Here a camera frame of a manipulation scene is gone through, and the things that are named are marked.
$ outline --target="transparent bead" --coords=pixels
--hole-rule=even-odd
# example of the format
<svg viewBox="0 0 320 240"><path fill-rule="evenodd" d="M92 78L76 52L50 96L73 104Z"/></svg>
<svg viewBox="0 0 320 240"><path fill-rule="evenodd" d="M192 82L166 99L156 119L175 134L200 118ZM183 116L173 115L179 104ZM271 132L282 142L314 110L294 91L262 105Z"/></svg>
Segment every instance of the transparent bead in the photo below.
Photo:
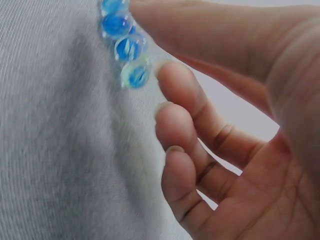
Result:
<svg viewBox="0 0 320 240"><path fill-rule="evenodd" d="M126 36L132 26L134 20L128 12L113 12L102 19L102 36L111 39L119 39Z"/></svg>
<svg viewBox="0 0 320 240"><path fill-rule="evenodd" d="M125 12L129 10L129 0L102 0L101 15L105 17L110 13Z"/></svg>
<svg viewBox="0 0 320 240"><path fill-rule="evenodd" d="M120 38L114 46L115 60L124 62L137 60L147 50L147 40L141 33Z"/></svg>
<svg viewBox="0 0 320 240"><path fill-rule="evenodd" d="M136 32L137 32L137 27L135 25L133 25L129 34L135 34Z"/></svg>
<svg viewBox="0 0 320 240"><path fill-rule="evenodd" d="M130 61L122 68L120 78L124 88L138 89L143 87L151 74L150 60L142 56L136 61Z"/></svg>

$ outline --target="bead strand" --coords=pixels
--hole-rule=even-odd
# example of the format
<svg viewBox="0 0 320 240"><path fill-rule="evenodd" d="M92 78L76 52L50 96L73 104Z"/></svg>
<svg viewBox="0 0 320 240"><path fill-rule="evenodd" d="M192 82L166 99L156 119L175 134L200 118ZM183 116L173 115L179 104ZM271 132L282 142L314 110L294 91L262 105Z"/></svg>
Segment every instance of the bead strand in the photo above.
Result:
<svg viewBox="0 0 320 240"><path fill-rule="evenodd" d="M147 56L147 39L129 12L129 0L102 0L100 10L102 37L115 42L114 59L122 66L121 86L143 87L152 67Z"/></svg>

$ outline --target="fingertip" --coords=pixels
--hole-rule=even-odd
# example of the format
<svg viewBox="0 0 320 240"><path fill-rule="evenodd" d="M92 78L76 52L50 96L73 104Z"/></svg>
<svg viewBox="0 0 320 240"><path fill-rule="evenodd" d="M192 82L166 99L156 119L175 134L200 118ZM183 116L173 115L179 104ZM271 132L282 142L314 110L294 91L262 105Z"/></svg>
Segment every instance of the fingertip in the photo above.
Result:
<svg viewBox="0 0 320 240"><path fill-rule="evenodd" d="M166 154L161 187L169 203L181 199L196 188L194 163L180 147L171 148Z"/></svg>
<svg viewBox="0 0 320 240"><path fill-rule="evenodd" d="M165 102L159 103L154 109L154 119L157 120L157 116L158 116L159 112L162 109L164 109L166 106L169 106L171 104L173 104L171 101L165 101Z"/></svg>

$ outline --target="palm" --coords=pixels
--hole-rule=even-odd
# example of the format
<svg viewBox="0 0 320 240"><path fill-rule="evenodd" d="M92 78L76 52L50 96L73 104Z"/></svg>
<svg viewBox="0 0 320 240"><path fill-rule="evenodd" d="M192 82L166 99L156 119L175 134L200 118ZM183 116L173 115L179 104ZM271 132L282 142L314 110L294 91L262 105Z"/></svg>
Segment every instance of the palm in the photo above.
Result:
<svg viewBox="0 0 320 240"><path fill-rule="evenodd" d="M236 226L237 239L313 239L320 207L317 196L290 151L270 142L230 187L215 213L220 220L215 229L219 234L223 225Z"/></svg>
<svg viewBox="0 0 320 240"><path fill-rule="evenodd" d="M209 75L221 71L206 68L202 72ZM221 82L246 90L246 94L235 92L272 117L263 87L237 87L243 83L239 76L220 75L224 76ZM169 148L162 190L176 219L194 239L304 240L319 234L318 190L281 134L263 142L230 127L192 72L180 64L165 65L158 79L164 96L174 103L165 104L156 114L156 135L163 148ZM242 174L219 165L198 138L217 156L242 169ZM196 189L218 204L215 211Z"/></svg>

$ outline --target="blue marble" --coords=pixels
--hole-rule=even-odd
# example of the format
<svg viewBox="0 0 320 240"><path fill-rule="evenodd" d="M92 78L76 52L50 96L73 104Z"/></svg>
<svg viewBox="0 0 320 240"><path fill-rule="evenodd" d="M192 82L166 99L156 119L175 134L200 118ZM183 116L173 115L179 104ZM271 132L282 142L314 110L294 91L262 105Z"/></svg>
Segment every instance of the blue marble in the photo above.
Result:
<svg viewBox="0 0 320 240"><path fill-rule="evenodd" d="M126 36L132 26L133 18L128 12L113 12L102 19L102 36L119 39Z"/></svg>
<svg viewBox="0 0 320 240"><path fill-rule="evenodd" d="M147 40L140 33L129 34L119 39L114 46L114 56L120 61L134 61L147 50Z"/></svg>
<svg viewBox="0 0 320 240"><path fill-rule="evenodd" d="M124 65L120 74L121 85L131 89L141 88L148 82L150 74L150 61L147 57L142 56Z"/></svg>
<svg viewBox="0 0 320 240"><path fill-rule="evenodd" d="M146 66L139 65L129 75L129 84L133 89L141 88L144 86L149 78L149 72Z"/></svg>
<svg viewBox="0 0 320 240"><path fill-rule="evenodd" d="M110 13L126 12L129 10L129 0L102 0L101 15L105 17Z"/></svg>
<svg viewBox="0 0 320 240"><path fill-rule="evenodd" d="M137 32L137 27L135 25L133 25L129 34L135 34L136 32Z"/></svg>

